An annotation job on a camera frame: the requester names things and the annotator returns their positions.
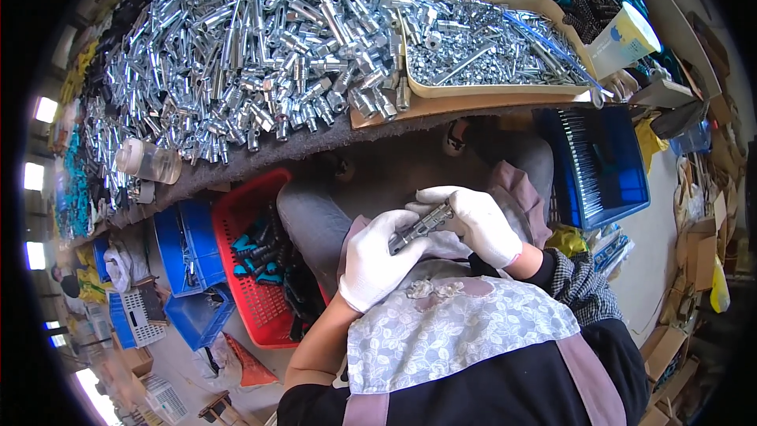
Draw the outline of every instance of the plastic bottle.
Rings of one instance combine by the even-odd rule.
[[[710,135],[709,122],[702,120],[699,124],[692,125],[686,132],[671,138],[670,147],[677,156],[686,153],[707,153],[712,137]]]
[[[129,137],[116,152],[118,171],[138,178],[173,185],[182,172],[178,152]]]

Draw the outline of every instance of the red plastic basket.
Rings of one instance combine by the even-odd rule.
[[[225,194],[213,205],[213,231],[220,249],[223,271],[252,342],[261,349],[288,349],[299,343],[289,339],[293,317],[284,303],[281,287],[261,286],[252,277],[234,276],[232,243],[255,221],[260,208],[276,201],[291,180],[284,168],[256,177]]]

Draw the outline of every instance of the blue plastic bin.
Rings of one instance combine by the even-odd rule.
[[[181,298],[171,296],[164,307],[166,317],[192,350],[213,344],[236,308],[231,290],[226,284],[217,284],[213,288],[224,299],[216,308],[211,307],[208,295],[204,293]]]
[[[95,257],[95,267],[100,277],[100,283],[110,281],[108,270],[105,269],[105,251],[108,249],[108,237],[98,237],[92,241],[92,255]]]
[[[118,336],[118,342],[123,349],[137,347],[137,341],[134,339],[132,328],[129,327],[127,312],[123,308],[121,296],[118,293],[108,293],[108,309],[110,312],[110,323]]]
[[[181,214],[187,247],[194,259],[197,283],[185,282],[185,267],[176,214]],[[166,268],[166,277],[175,297],[202,293],[215,284],[226,281],[216,235],[211,221],[211,204],[201,200],[186,200],[174,204],[153,216],[155,236],[160,258]]]
[[[587,129],[601,133],[613,164],[611,171],[597,175],[603,210],[584,217],[584,207],[577,192],[573,157],[556,109],[534,111],[539,133],[552,147],[555,162],[554,186],[560,222],[589,232],[639,212],[649,205],[649,185],[634,126],[625,106],[601,110],[581,109]]]

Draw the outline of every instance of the hand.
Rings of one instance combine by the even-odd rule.
[[[396,255],[389,255],[392,234],[418,219],[411,211],[389,211],[378,215],[350,240],[345,274],[339,280],[339,293],[350,307],[367,312],[386,298],[430,247],[431,241],[420,237]]]
[[[503,269],[518,259],[523,242],[487,193],[459,186],[430,187],[417,191],[418,202],[405,205],[405,209],[423,216],[447,198],[455,217],[445,221],[440,229],[462,237],[462,242],[494,269]]]
[[[600,84],[614,94],[613,102],[628,102],[631,96],[639,90],[639,83],[624,69],[602,78]]]

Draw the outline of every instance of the window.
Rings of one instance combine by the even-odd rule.
[[[26,242],[26,258],[30,270],[44,270],[47,266],[45,245],[42,242]]]
[[[121,424],[121,422],[118,421],[118,417],[116,416],[115,408],[113,407],[113,402],[110,401],[110,397],[98,393],[97,387],[95,385],[100,381],[95,373],[87,368],[86,370],[79,370],[76,373],[76,377],[79,379],[79,383],[81,383],[85,393],[87,394],[87,396],[89,396],[92,405],[95,407],[97,412],[100,413],[100,416],[103,418],[105,423],[109,426]]]
[[[39,99],[39,103],[37,104],[37,112],[34,117],[37,120],[51,124],[53,118],[55,118],[56,109],[58,109],[57,102],[52,99],[48,99],[47,97],[41,97]]]
[[[36,163],[26,163],[24,168],[24,187],[34,191],[43,190],[45,167]]]
[[[50,342],[52,342],[53,347],[60,347],[66,345],[66,338],[63,337],[62,334],[58,334],[55,336],[50,336]]]

